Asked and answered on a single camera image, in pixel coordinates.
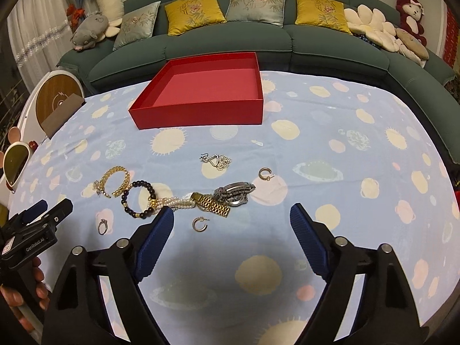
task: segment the green sofa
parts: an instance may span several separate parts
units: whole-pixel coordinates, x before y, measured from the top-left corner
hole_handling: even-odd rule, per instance
[[[126,0],[125,13],[158,0]],[[100,93],[150,80],[168,60],[190,55],[253,51],[262,70],[333,76],[378,86],[396,94],[436,144],[450,172],[460,168],[460,105],[444,89],[454,72],[430,52],[424,69],[400,54],[378,50],[351,35],[316,26],[296,26],[296,0],[286,0],[284,26],[256,22],[227,22],[168,36],[161,0],[152,38],[112,51],[113,39],[80,53],[71,50],[58,66],[75,73],[91,93]],[[218,0],[227,11],[230,0]],[[380,9],[399,24],[399,12],[379,0],[337,0],[356,9],[365,4]]]

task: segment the tablecloth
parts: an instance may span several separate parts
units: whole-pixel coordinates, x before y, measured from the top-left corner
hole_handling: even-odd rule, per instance
[[[334,78],[262,72],[262,125],[138,131],[128,108],[147,83],[87,98],[87,103],[26,167],[11,213],[40,199],[63,198],[73,213],[42,254],[52,287],[75,245],[107,248],[152,218],[133,219],[120,199],[98,197],[92,182],[114,166],[153,183],[162,197],[187,196],[237,181],[253,182],[249,202],[228,218],[178,210],[172,234],[140,289],[172,345],[290,345],[312,314],[325,284],[313,274],[289,224],[300,202],[314,220],[356,246],[391,244],[411,285],[420,322],[450,295],[459,278],[459,210],[441,158],[409,108],[378,88]],[[232,159],[217,171],[203,153]],[[272,169],[270,181],[258,178]],[[123,179],[114,174],[108,192]],[[132,189],[129,205],[147,203]],[[205,215],[208,229],[192,220]],[[99,235],[101,219],[109,229]],[[339,336],[347,334],[363,278],[356,277]],[[115,333],[126,338],[101,278]]]

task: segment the embroidered pillow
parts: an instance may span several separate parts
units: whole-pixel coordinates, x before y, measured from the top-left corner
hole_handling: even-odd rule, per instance
[[[327,27],[349,33],[344,5],[335,0],[297,0],[296,25]]]
[[[193,28],[227,22],[217,0],[176,0],[165,6],[168,35],[176,36]]]
[[[125,14],[113,50],[135,41],[151,38],[160,3],[161,1],[157,1]]]
[[[271,23],[283,27],[284,3],[286,0],[230,0],[225,19],[230,22]]]

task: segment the finger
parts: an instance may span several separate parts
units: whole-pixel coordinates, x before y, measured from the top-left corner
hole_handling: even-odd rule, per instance
[[[8,306],[21,306],[24,303],[24,300],[18,291],[5,287],[4,285],[0,287],[0,291]]]
[[[32,272],[34,274],[34,278],[36,281],[43,281],[43,279],[45,278],[45,275],[43,274],[43,271],[41,269],[39,269],[38,267],[34,267],[32,269]]]
[[[38,267],[38,266],[40,266],[40,265],[41,265],[41,260],[40,260],[40,258],[35,257],[34,259],[32,259],[32,266]]]
[[[40,298],[48,297],[48,289],[43,283],[37,283],[37,296]]]
[[[22,315],[22,312],[17,307],[12,307],[13,314],[16,318],[18,318],[19,323],[24,327],[24,329],[27,332],[32,332],[34,330],[34,327],[31,325],[30,321],[28,321],[24,315]]]
[[[45,299],[42,299],[40,301],[40,307],[43,309],[43,310],[46,310],[48,308],[48,305],[50,304],[50,298],[49,297],[46,297]]]

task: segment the cardboard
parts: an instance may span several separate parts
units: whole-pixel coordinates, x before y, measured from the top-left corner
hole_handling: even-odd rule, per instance
[[[43,131],[51,139],[72,115],[85,103],[85,99],[72,93],[41,124]]]
[[[264,96],[254,52],[169,61],[129,113],[140,130],[216,124],[262,124]]]

